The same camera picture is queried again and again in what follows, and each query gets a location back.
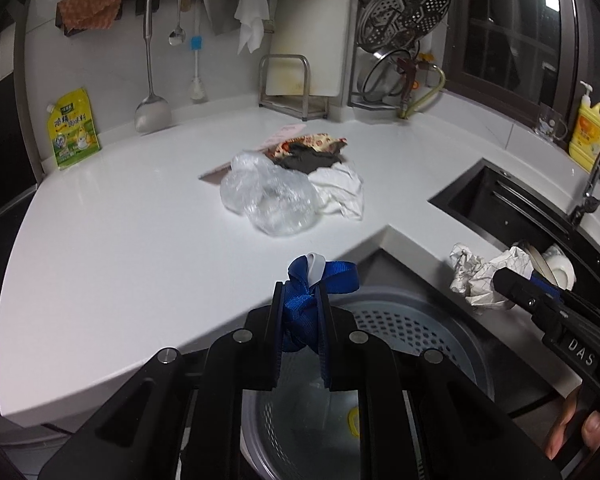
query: glass cup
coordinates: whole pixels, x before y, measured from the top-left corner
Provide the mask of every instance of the glass cup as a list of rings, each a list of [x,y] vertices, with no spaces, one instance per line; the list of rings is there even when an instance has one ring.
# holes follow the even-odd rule
[[[569,127],[558,112],[542,103],[534,131],[546,140],[563,140],[569,133]]]

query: dish soap bottle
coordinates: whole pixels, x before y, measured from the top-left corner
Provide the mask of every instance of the dish soap bottle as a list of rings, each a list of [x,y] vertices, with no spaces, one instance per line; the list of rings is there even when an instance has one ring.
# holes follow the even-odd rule
[[[585,170],[591,171],[593,163],[600,153],[600,103],[591,106],[591,85],[580,82],[586,88],[582,96],[578,119],[569,143],[569,155]]]

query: knotted blue fabric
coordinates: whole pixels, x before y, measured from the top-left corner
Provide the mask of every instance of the knotted blue fabric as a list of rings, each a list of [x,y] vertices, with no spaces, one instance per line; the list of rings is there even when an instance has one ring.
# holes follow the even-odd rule
[[[318,284],[309,287],[308,261],[300,256],[289,265],[282,309],[282,349],[298,352],[305,346],[318,353]],[[328,294],[347,294],[360,288],[358,269],[350,262],[327,262],[320,281]]]

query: kitchen counter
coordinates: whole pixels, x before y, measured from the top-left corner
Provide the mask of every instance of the kitchen counter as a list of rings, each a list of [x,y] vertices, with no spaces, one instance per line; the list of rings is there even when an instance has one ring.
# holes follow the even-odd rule
[[[427,202],[483,157],[563,210],[571,203],[506,150],[427,114],[373,126],[311,121],[305,133],[349,141],[364,219],[325,217],[293,237],[267,237],[198,176],[293,122],[259,108],[227,112],[117,142],[42,183],[0,297],[3,416],[32,426],[99,406],[160,348],[204,348],[240,325],[301,254],[355,260],[382,247],[444,286],[456,242],[499,252]],[[600,244],[600,225],[587,222]],[[479,320],[560,393],[578,384],[521,309]]]

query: white cutting board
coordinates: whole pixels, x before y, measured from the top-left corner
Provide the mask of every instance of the white cutting board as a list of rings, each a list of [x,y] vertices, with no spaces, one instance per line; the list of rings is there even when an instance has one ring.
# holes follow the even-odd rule
[[[301,54],[311,66],[310,94],[340,94],[351,0],[279,0],[271,54]],[[304,70],[296,59],[271,59],[268,95],[302,95]]]

